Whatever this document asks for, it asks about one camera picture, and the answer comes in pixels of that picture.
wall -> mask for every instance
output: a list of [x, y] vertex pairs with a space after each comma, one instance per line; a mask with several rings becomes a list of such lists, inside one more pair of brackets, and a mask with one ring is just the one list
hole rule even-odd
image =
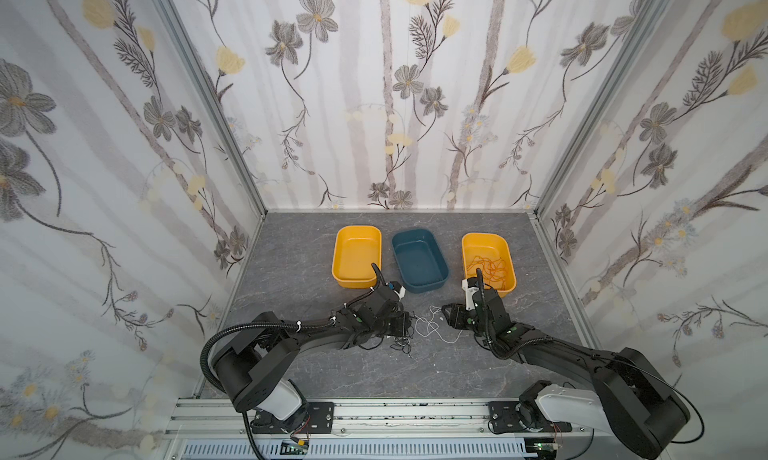
[[673, 0], [543, 216], [603, 346], [704, 414], [678, 459], [765, 457], [766, 54], [768, 0]]
[[530, 208], [643, 0], [174, 0], [269, 207]]
[[0, 451], [153, 457], [257, 217], [151, 0], [0, 24]]

gray marble tabletop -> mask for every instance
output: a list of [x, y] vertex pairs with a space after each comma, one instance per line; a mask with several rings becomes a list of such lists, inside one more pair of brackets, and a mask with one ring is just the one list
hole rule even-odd
[[[514, 320], [532, 324], [563, 340], [579, 343], [552, 272], [526, 214], [409, 213], [270, 213], [255, 244], [250, 263], [224, 326], [249, 322], [272, 310], [280, 318], [319, 319], [333, 307], [360, 294], [339, 286], [331, 276], [336, 233], [347, 225], [374, 225], [382, 232], [382, 272], [400, 280], [392, 252], [392, 235], [427, 228], [436, 237], [450, 269], [440, 289], [407, 293], [406, 309], [429, 318], [430, 306], [461, 302], [462, 237], [469, 232], [503, 236], [512, 252], [515, 290], [504, 297]], [[387, 339], [376, 350], [335, 350], [294, 361], [287, 377], [308, 398], [500, 397], [517, 396], [539, 379], [566, 380], [549, 370], [495, 359], [482, 350], [469, 331], [459, 331], [435, 316], [438, 332], [414, 335], [410, 356], [390, 348]], [[424, 322], [418, 324], [427, 333]], [[221, 397], [206, 386], [203, 398]]]

ventilation grille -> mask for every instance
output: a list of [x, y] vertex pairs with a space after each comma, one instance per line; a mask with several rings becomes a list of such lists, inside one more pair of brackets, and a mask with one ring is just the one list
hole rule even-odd
[[[262, 455], [284, 458], [328, 458], [333, 460], [411, 459], [449, 460], [451, 458], [523, 458], [523, 438], [317, 438], [310, 440], [306, 455], [281, 455], [283, 440], [257, 441]], [[254, 458], [247, 440], [187, 440], [181, 460], [234, 460]]]

plastic tray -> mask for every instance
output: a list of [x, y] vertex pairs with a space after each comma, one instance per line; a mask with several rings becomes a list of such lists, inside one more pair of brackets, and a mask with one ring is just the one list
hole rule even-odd
[[465, 278], [476, 275], [475, 270], [478, 266], [472, 265], [476, 256], [493, 261], [504, 260], [506, 273], [503, 280], [489, 281], [488, 277], [490, 275], [483, 271], [485, 285], [493, 287], [499, 296], [504, 296], [514, 290], [518, 281], [514, 276], [514, 266], [512, 264], [512, 256], [509, 254], [509, 245], [504, 238], [496, 234], [472, 233], [464, 235], [464, 238], [462, 238], [462, 257], [464, 260]]
[[345, 226], [336, 234], [333, 278], [344, 288], [370, 288], [376, 284], [371, 263], [382, 264], [382, 233], [375, 226]]
[[436, 290], [448, 279], [448, 264], [429, 230], [415, 228], [394, 235], [392, 249], [408, 292]]

white string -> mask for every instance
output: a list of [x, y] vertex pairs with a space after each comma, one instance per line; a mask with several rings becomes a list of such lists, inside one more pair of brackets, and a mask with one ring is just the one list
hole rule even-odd
[[[446, 339], [442, 338], [442, 335], [440, 335], [440, 332], [437, 331], [437, 328], [440, 326], [440, 324], [435, 321], [435, 315], [437, 315], [438, 313], [441, 313], [440, 307], [439, 306], [430, 305], [429, 306], [429, 312], [432, 314], [432, 317], [430, 317], [429, 320], [427, 318], [423, 317], [423, 316], [416, 316], [416, 321], [413, 323], [413, 331], [416, 332], [417, 334], [419, 334], [420, 336], [425, 337], [425, 338], [427, 338], [428, 336], [430, 336], [433, 333], [437, 333], [437, 336], [440, 337], [440, 340], [443, 340], [445, 343], [456, 343], [458, 341], [459, 337], [462, 336], [462, 333], [464, 332], [464, 330], [460, 330], [458, 332], [458, 336], [456, 337], [456, 340], [449, 341], [449, 340], [446, 340]], [[424, 333], [421, 333], [418, 330], [418, 323], [419, 322], [424, 322], [424, 323], [427, 324], [427, 333], [426, 333], [426, 335]]]

